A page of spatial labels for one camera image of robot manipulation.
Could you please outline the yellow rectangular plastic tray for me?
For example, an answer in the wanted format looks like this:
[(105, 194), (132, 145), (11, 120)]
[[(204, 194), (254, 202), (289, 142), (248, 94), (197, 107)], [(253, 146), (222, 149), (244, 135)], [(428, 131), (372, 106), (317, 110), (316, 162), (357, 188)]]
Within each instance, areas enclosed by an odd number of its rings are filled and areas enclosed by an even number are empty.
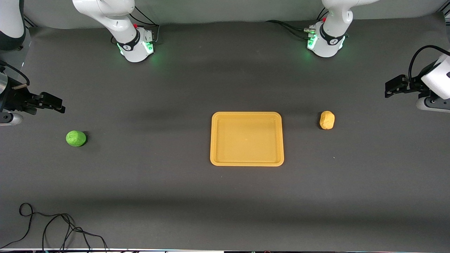
[(284, 162), (282, 117), (277, 112), (216, 112), (210, 162), (224, 167), (278, 167)]

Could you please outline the green toy apple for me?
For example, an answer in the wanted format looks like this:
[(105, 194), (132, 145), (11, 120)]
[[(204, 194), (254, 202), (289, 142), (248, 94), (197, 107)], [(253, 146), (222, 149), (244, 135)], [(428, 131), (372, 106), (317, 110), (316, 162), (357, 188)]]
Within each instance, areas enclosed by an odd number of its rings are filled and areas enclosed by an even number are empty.
[(70, 131), (66, 134), (66, 142), (70, 146), (81, 147), (87, 141), (87, 136), (81, 131)]

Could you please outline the grey table mat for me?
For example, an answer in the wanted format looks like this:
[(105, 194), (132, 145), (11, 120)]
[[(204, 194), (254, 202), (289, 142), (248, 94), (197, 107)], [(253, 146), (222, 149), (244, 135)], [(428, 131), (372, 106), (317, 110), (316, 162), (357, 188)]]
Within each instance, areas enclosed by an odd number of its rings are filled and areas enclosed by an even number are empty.
[[(449, 48), (443, 15), (348, 33), (322, 59), (267, 22), (167, 25), (133, 64), (104, 28), (32, 29), (22, 71), (66, 112), (0, 127), (0, 246), (30, 203), (111, 248), (450, 252), (450, 113), (384, 97), (418, 48)], [(216, 112), (279, 113), (283, 164), (213, 165)]]

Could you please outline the yellow-brown toy potato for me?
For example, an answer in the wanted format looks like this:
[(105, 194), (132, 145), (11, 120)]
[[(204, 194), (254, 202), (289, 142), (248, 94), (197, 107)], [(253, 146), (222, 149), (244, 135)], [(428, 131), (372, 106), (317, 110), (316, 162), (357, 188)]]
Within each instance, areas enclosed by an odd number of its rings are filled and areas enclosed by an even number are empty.
[(331, 130), (335, 124), (335, 115), (331, 111), (323, 111), (320, 114), (319, 125), (323, 130)]

